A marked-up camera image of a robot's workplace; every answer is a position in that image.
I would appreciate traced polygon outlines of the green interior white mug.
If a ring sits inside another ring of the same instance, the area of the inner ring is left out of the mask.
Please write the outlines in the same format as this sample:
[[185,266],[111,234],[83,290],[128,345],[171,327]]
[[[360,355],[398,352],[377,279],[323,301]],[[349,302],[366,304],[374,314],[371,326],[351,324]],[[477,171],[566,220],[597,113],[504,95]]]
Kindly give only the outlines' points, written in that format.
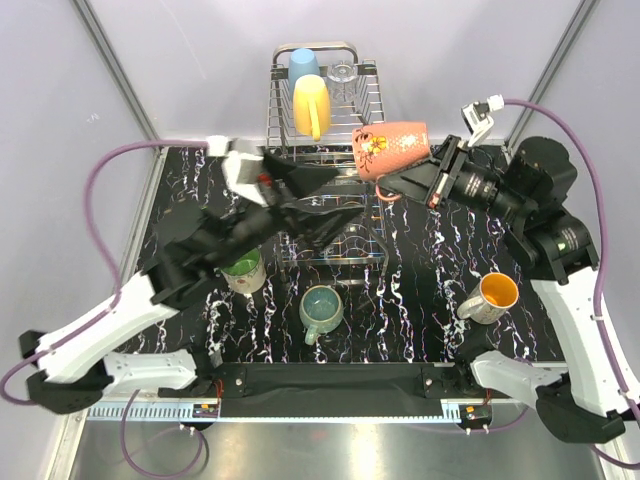
[[250,295],[260,290],[266,280],[262,254],[254,248],[233,265],[221,269],[229,287],[236,293]]

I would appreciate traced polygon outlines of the pink handled white mug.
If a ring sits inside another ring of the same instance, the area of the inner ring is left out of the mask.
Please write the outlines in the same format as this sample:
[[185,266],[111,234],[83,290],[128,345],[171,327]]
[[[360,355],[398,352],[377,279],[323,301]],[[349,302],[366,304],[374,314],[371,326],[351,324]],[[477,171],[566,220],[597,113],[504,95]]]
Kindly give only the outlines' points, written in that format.
[[379,180],[404,170],[430,155],[428,128],[424,122],[382,122],[356,128],[351,134],[352,152],[361,180],[373,182],[381,201],[393,202],[399,194],[384,195]]

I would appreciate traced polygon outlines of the light blue plastic cup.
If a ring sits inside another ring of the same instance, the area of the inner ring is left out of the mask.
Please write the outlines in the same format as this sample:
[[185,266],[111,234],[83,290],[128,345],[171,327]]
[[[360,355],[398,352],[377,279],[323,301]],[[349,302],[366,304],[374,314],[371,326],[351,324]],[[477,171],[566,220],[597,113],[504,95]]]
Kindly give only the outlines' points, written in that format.
[[298,48],[291,53],[288,64],[288,81],[291,94],[295,91],[297,80],[305,75],[319,76],[320,67],[313,50]]

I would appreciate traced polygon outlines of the clear glass tumbler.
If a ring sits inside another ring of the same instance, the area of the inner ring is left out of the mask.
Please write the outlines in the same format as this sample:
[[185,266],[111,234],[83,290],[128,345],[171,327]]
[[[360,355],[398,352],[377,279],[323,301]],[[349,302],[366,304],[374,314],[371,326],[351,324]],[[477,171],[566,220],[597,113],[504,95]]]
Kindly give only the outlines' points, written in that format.
[[357,68],[348,61],[335,63],[327,69],[330,98],[337,104],[351,104],[356,98]]

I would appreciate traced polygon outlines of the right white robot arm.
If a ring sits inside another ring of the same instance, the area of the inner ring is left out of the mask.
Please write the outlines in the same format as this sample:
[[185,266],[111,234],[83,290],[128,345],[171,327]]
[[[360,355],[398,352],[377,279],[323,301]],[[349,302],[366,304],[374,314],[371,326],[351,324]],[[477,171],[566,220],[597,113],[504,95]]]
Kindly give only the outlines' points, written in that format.
[[547,372],[506,357],[490,345],[488,322],[475,319],[445,383],[465,397],[494,390],[522,402],[561,441],[604,444],[624,433],[639,405],[639,384],[595,290],[604,258],[563,205],[576,177],[566,148],[549,138],[525,139],[508,167],[496,171],[474,163],[451,136],[380,183],[428,208],[452,201],[499,219],[507,251],[541,300],[567,366]]

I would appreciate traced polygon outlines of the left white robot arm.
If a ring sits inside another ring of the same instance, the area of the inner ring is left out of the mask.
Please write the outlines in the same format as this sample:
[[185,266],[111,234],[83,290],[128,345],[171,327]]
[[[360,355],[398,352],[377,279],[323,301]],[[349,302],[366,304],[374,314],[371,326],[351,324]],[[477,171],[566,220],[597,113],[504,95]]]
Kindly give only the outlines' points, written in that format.
[[196,349],[129,355],[117,353],[117,347],[203,300],[217,272],[277,234],[322,251],[364,211],[360,204],[324,210],[303,204],[338,175],[335,167],[290,161],[238,141],[210,146],[207,154],[220,160],[226,186],[241,203],[225,216],[193,201],[176,203],[156,226],[155,255],[113,296],[57,331],[24,332],[21,354],[37,369],[26,380],[28,404],[71,414],[116,391],[169,389],[206,396],[215,373]]

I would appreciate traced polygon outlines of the pale yellow mug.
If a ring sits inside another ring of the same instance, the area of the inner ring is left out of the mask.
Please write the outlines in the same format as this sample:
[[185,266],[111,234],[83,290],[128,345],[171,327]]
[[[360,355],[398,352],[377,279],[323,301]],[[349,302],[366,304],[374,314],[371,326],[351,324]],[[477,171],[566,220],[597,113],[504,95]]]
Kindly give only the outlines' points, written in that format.
[[301,76],[295,83],[293,94],[295,129],[301,135],[319,142],[331,126],[329,91],[322,77],[314,74]]

